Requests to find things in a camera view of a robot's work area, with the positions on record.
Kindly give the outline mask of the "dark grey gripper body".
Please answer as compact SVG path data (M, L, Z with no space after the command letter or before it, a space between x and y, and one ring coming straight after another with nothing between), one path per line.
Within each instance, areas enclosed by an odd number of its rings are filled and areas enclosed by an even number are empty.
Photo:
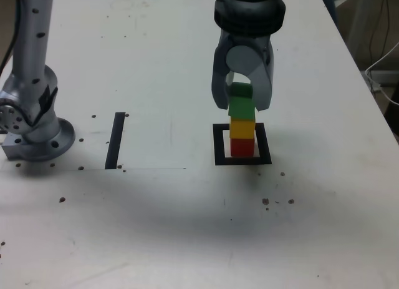
M260 51L269 51L272 49L270 36L264 37L244 37L237 36L228 33L227 31L221 31L219 38L219 45L224 41L230 40L235 45L249 46Z

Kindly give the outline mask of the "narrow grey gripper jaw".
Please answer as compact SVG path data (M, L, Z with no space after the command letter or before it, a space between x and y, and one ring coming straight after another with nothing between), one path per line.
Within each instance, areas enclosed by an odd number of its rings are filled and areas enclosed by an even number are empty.
M226 63L226 56L232 46L233 43L229 35L221 35L214 52L211 92L216 106L220 109L228 108L229 97L226 90L226 78L231 70Z

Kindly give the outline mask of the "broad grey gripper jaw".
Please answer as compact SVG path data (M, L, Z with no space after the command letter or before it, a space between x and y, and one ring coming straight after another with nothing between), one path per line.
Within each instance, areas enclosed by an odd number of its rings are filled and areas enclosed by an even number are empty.
M274 53L271 44L260 51L249 46L232 47L226 56L230 70L246 76L252 85L252 100L258 111L271 104Z

